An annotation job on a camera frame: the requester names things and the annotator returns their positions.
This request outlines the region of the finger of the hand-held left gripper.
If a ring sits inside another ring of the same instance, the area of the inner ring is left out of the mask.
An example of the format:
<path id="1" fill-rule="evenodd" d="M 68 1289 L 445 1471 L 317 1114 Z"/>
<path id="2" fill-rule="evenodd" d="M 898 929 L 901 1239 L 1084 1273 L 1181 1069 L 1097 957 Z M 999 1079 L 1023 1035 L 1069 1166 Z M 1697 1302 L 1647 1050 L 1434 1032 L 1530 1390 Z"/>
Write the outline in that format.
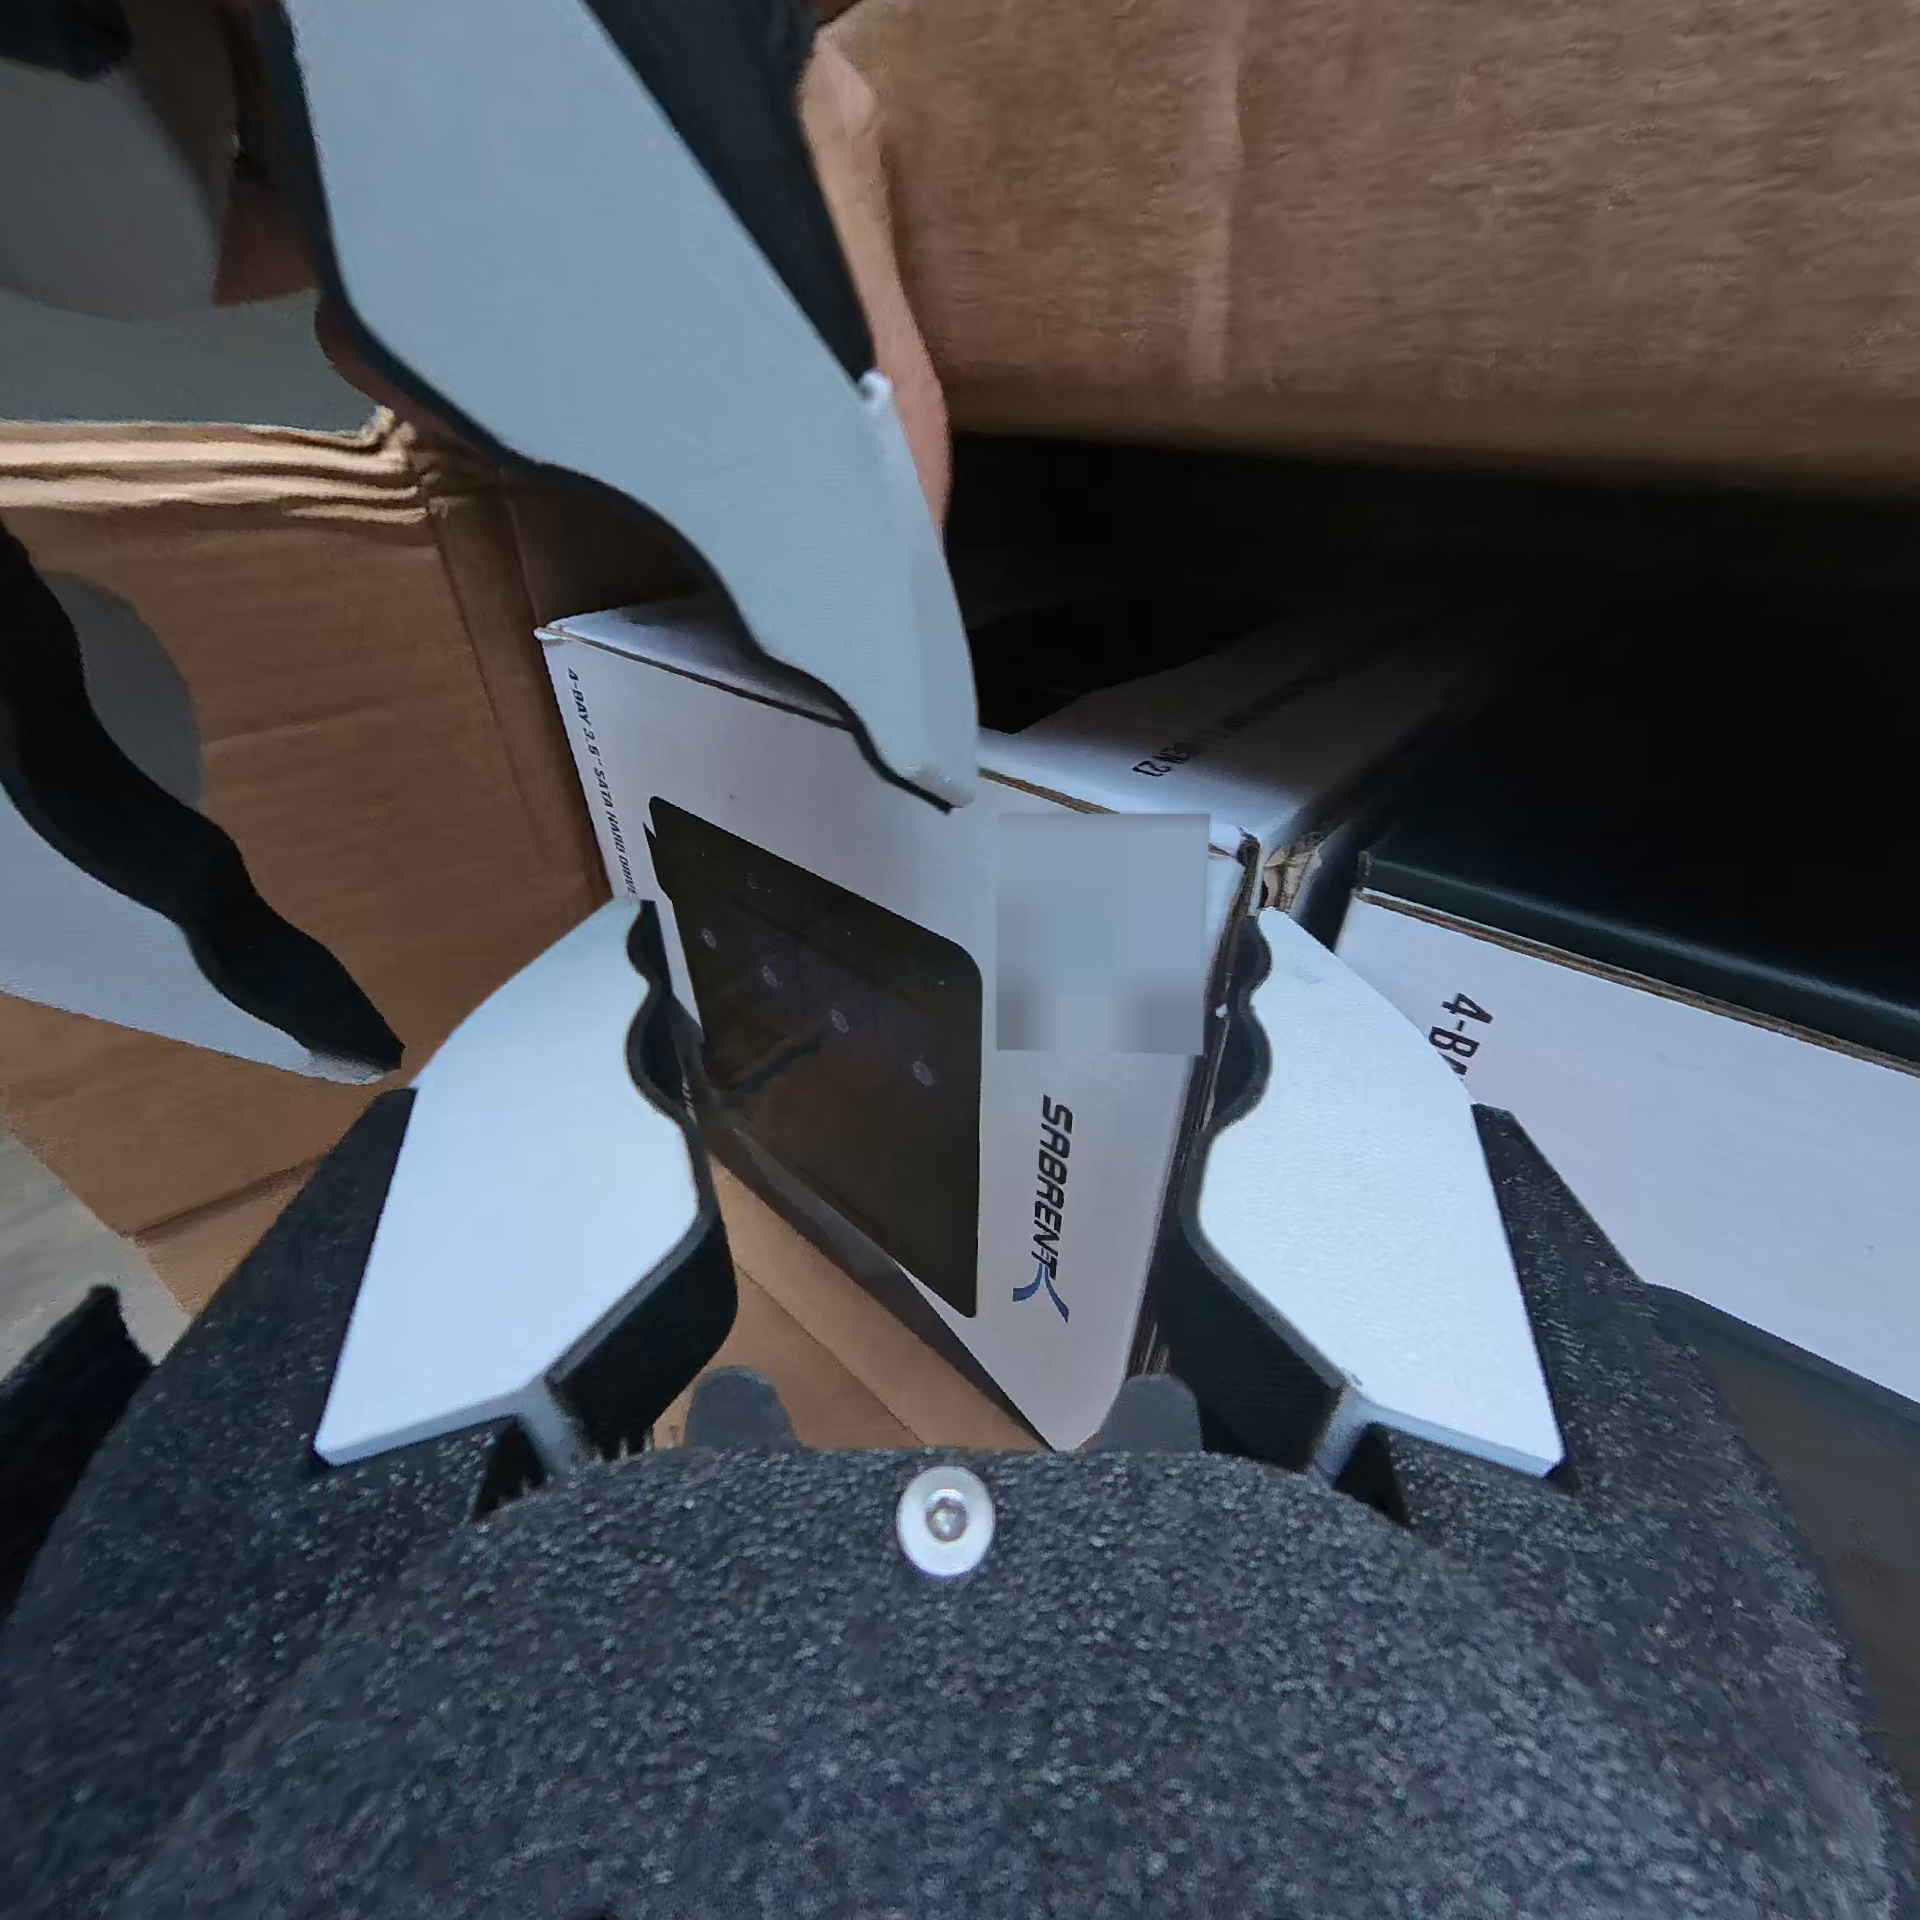
<path id="1" fill-rule="evenodd" d="M 202 807 L 202 720 L 132 606 L 2 533 L 2 987 L 257 1064 L 371 1082 L 401 1038 Z"/>
<path id="2" fill-rule="evenodd" d="M 801 112 L 876 347 L 860 381 L 588 1 L 276 5 L 275 103 L 323 294 L 386 390 L 660 518 L 881 776 L 969 803 L 948 413 L 842 45 L 818 27 Z"/>

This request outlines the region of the brown cardboard box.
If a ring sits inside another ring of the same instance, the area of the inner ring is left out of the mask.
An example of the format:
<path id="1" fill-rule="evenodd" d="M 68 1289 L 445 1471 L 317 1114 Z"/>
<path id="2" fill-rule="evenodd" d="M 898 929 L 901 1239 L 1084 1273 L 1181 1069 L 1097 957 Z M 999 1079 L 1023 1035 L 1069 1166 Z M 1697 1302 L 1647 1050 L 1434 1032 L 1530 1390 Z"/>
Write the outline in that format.
<path id="1" fill-rule="evenodd" d="M 642 902 L 547 623 L 694 602 L 777 666 L 660 518 L 356 359 L 275 7 L 5 5 L 5 296 L 191 329 L 281 278 L 385 399 L 334 432 L 5 419 L 5 530 L 143 616 L 202 807 L 403 1043 L 329 1082 L 5 994 L 5 1118 L 125 1231 L 283 1178 L 377 1095 L 403 1133 L 468 1014 Z M 983 729 L 1307 607 L 1494 637 L 1373 811 L 1282 867 L 1226 853 L 1169 1200 L 1239 925 L 1337 955 L 1381 838 L 1916 1048 L 1916 5 L 825 10 L 948 413 L 975 787 Z M 1132 1373 L 1169 1363 L 1151 1263 Z"/>

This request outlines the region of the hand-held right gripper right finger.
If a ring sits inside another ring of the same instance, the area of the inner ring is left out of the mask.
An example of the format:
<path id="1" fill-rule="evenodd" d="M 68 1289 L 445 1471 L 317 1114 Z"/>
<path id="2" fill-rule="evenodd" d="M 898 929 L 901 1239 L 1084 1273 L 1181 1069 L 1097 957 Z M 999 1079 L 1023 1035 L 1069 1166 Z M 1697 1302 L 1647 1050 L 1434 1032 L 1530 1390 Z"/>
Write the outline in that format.
<path id="1" fill-rule="evenodd" d="M 1151 1263 L 1170 1370 L 1229 1451 L 1335 1480 L 1373 1427 L 1534 1478 L 1565 1455 L 1474 1107 L 1299 921 L 1246 918 Z"/>

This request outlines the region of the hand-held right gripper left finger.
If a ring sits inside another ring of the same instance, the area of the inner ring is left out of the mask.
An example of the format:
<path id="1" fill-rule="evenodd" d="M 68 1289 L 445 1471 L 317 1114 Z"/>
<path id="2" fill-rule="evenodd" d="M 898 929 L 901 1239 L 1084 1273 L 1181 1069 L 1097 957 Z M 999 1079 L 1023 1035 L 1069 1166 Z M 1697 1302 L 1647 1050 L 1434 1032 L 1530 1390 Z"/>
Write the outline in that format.
<path id="1" fill-rule="evenodd" d="M 545 1471 L 646 1447 L 727 1342 L 735 1274 L 657 902 L 607 902 L 412 1087 L 315 1451 L 514 1424 Z"/>

